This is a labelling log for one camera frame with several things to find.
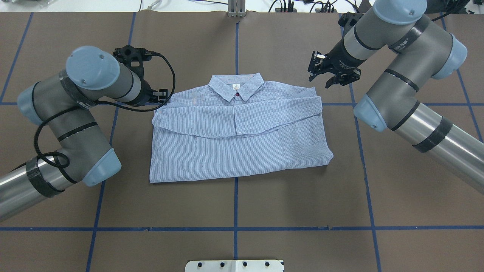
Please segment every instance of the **light blue joint cap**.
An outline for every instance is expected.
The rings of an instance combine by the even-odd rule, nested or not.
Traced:
[[[452,49],[442,69],[432,76],[433,79],[442,79],[450,76],[464,63],[467,58],[467,48],[452,35]]]
[[[74,50],[65,63],[69,78],[79,87],[101,90],[113,85],[120,76],[120,65],[109,53],[86,45]]]
[[[104,156],[89,170],[87,175],[83,178],[83,182],[87,186],[94,186],[106,179],[114,176],[121,170],[121,162],[111,148]]]
[[[427,9],[425,0],[376,0],[373,11],[378,18],[394,25],[418,21]]]
[[[32,123],[36,125],[40,125],[42,123],[42,120],[37,115],[37,112],[33,107],[33,100],[32,100],[32,93],[35,85],[37,85],[37,83],[28,87],[25,91],[20,93],[20,95],[17,97],[17,106],[20,112],[25,117],[27,117]]]
[[[353,114],[378,132],[382,132],[387,128],[387,124],[377,107],[366,94],[353,109]]]

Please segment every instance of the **folded shirt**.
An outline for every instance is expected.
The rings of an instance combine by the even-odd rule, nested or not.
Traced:
[[[150,182],[241,177],[327,165],[321,98],[314,88],[260,74],[212,76],[156,111]]]

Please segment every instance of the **white plate with holes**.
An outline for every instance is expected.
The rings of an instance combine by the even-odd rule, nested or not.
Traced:
[[[282,260],[189,261],[185,272],[284,272]]]

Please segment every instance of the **metallic cylinder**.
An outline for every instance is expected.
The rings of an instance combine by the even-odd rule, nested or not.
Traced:
[[[424,104],[419,104],[415,112],[395,132],[484,194],[482,142]]]
[[[43,160],[38,160],[42,177],[57,190],[64,190],[73,185],[62,173]],[[35,189],[29,180],[26,166],[0,177],[0,222],[46,199]]]

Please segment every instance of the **white floor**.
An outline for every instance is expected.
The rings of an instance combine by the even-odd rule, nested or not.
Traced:
[[[40,7],[39,2],[52,1],[47,7]],[[227,0],[214,0],[219,2],[227,2]],[[0,1],[0,11],[43,11],[43,12],[133,12],[148,9],[155,0],[17,0],[15,3]],[[267,12],[269,10],[272,0],[246,0],[246,9],[257,12]],[[294,8],[298,12],[309,12],[313,4],[304,4],[301,0],[294,2]],[[334,3],[336,10],[339,13],[354,12],[353,7],[345,0],[337,0]],[[272,8],[279,8],[280,4],[277,2]],[[467,10],[471,10],[476,14],[484,13],[482,5],[472,3],[472,0],[466,6]],[[195,0],[161,0],[153,6],[153,10],[161,12],[207,12],[207,11],[226,11],[227,5],[209,3]]]

